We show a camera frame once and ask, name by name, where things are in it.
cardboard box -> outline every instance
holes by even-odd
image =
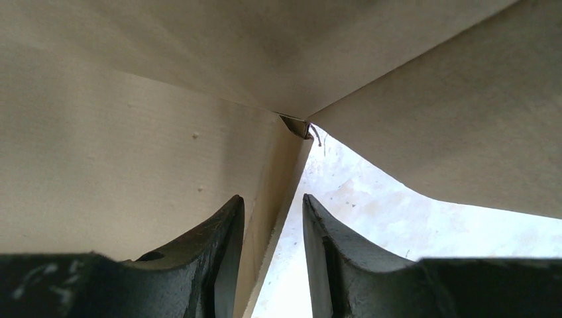
[[[135,258],[239,194],[241,317],[309,122],[424,195],[562,217],[562,3],[403,2],[3,3],[0,250]]]

white surface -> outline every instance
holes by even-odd
[[[424,197],[318,129],[252,317],[311,317],[302,195],[315,195],[368,240],[425,256],[562,256],[562,220]]]

